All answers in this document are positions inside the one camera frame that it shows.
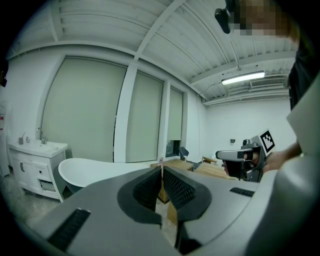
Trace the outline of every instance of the person's hand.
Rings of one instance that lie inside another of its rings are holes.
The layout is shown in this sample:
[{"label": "person's hand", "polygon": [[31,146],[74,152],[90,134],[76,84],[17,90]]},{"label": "person's hand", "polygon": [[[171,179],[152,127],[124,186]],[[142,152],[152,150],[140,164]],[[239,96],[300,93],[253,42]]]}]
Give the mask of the person's hand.
[{"label": "person's hand", "polygon": [[[247,160],[247,154],[244,153],[244,159]],[[260,161],[260,154],[257,153],[257,152],[253,152],[252,154],[252,163],[257,166],[259,164],[259,161]]]},{"label": "person's hand", "polygon": [[265,166],[262,168],[262,172],[268,172],[272,170],[279,170],[281,166],[289,160],[291,157],[289,156],[286,150],[273,152],[267,159]]}]

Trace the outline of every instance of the bathroom vanity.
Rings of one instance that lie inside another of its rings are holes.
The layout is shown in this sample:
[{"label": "bathroom vanity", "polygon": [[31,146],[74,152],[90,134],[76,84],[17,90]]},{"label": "bathroom vanity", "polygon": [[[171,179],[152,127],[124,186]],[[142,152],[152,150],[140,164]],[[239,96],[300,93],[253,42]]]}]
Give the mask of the bathroom vanity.
[{"label": "bathroom vanity", "polygon": [[68,144],[41,140],[9,143],[14,176],[22,193],[28,190],[63,202],[66,187],[58,166],[66,159]]}]

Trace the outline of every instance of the ceiling beam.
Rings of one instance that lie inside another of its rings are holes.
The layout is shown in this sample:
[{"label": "ceiling beam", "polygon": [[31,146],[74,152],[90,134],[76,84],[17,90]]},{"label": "ceiling beam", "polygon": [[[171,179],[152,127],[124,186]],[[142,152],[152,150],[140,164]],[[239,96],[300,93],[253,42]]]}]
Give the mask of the ceiling beam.
[{"label": "ceiling beam", "polygon": [[175,11],[178,9],[184,2],[187,0],[174,0],[161,15],[156,19],[156,21],[153,23],[152,27],[149,29],[149,31],[146,33],[144,39],[142,40],[138,50],[136,51],[136,54],[134,56],[134,60],[138,60],[148,43],[150,42],[151,38],[154,36],[154,34],[157,32],[157,30],[162,26],[162,24],[166,21],[167,18],[169,18]]},{"label": "ceiling beam", "polygon": [[229,89],[229,93],[234,93],[236,91],[242,91],[242,90],[248,90],[248,89],[249,89],[249,86],[247,86],[247,85],[240,86],[240,87],[234,87],[234,88]]},{"label": "ceiling beam", "polygon": [[[294,60],[296,57],[296,51],[282,51],[282,52],[273,52],[260,54],[248,58],[242,58],[239,60],[239,67],[252,66],[258,63],[270,62],[270,61],[285,61],[285,60]],[[233,61],[228,64],[224,64],[213,69],[210,69],[202,74],[199,74],[190,80],[191,85],[200,83],[201,81],[212,78],[216,75],[221,75],[223,73],[228,73],[235,71],[238,68],[237,62]]]},{"label": "ceiling beam", "polygon": [[50,30],[55,42],[62,39],[64,32],[62,29],[59,0],[51,0],[48,5],[48,20]]},{"label": "ceiling beam", "polygon": [[286,96],[287,97],[288,95],[289,95],[288,89],[273,89],[273,90],[266,90],[266,91],[247,92],[247,93],[236,94],[236,95],[232,95],[224,98],[217,98],[217,99],[204,102],[203,104],[206,106],[212,106],[216,104],[223,104],[223,103],[243,100],[243,99],[258,98],[258,97],[265,97],[265,96]]},{"label": "ceiling beam", "polygon": [[204,98],[206,101],[209,100],[208,97],[204,96],[201,91],[199,91],[197,88],[195,88],[193,85],[191,85],[186,79],[184,79],[181,75],[179,75],[178,73],[174,72],[171,68],[167,68],[165,65],[161,64],[158,61],[153,60],[152,58],[149,58],[147,56],[141,55],[140,57],[142,60],[145,60],[151,64],[154,64],[155,66],[163,69],[164,71],[168,72],[169,74],[173,75],[174,77],[176,77],[178,80],[180,80],[181,82],[183,82],[184,84],[186,84],[188,87],[190,87],[193,91],[195,91],[198,95],[200,95],[202,98]]},{"label": "ceiling beam", "polygon": [[[132,56],[135,55],[135,51],[133,50],[129,50],[127,48],[118,46],[118,45],[114,45],[114,44],[110,44],[110,43],[102,43],[102,42],[96,42],[96,41],[89,41],[89,40],[61,40],[61,41],[55,41],[55,42],[47,42],[47,43],[40,43],[37,45],[33,45],[30,47],[26,47],[20,51],[14,51],[13,48],[12,52],[13,54],[11,55],[7,55],[6,59],[10,60],[12,58],[14,58],[15,56],[18,56],[20,54],[35,50],[35,49],[40,49],[40,48],[45,48],[45,47],[53,47],[53,46],[62,46],[62,45],[85,45],[85,46],[98,46],[98,47],[104,47],[104,48],[109,48],[109,49],[114,49],[120,52],[124,52],[127,54],[130,54]],[[171,68],[167,68],[165,65],[161,64],[160,62],[153,60],[152,58],[146,57],[141,55],[141,59],[163,69],[164,71],[168,72],[169,74],[173,75],[174,77],[176,77],[178,80],[180,80],[181,82],[183,82],[184,84],[186,84],[188,87],[190,87],[192,90],[194,90],[197,94],[200,94],[201,92],[196,89],[194,86],[192,86],[186,79],[184,79],[182,76],[180,76],[177,72],[174,72]],[[201,95],[201,97],[203,97],[205,100],[209,100],[209,98],[207,98],[204,95]]]}]

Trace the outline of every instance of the sink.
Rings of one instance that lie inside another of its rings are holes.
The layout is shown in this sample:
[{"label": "sink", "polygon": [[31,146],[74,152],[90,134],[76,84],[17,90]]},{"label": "sink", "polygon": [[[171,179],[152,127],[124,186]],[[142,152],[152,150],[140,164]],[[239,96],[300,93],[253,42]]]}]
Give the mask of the sink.
[{"label": "sink", "polygon": [[47,141],[46,144],[41,144],[39,139],[31,140],[30,143],[23,143],[22,145],[18,142],[8,143],[8,146],[13,150],[44,158],[53,158],[68,148],[66,143]]}]

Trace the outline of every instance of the roller shade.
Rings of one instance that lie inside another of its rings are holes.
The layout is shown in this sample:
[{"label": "roller shade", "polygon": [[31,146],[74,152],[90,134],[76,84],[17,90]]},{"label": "roller shade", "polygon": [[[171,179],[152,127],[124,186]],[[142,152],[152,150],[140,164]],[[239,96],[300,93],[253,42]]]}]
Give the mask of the roller shade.
[{"label": "roller shade", "polygon": [[181,140],[183,94],[173,88],[170,90],[168,141]]},{"label": "roller shade", "polygon": [[49,141],[68,143],[67,158],[113,162],[116,111],[125,73],[124,67],[101,61],[64,60],[46,100],[42,128]]},{"label": "roller shade", "polygon": [[136,74],[127,127],[127,163],[157,159],[162,90],[161,81]]}]

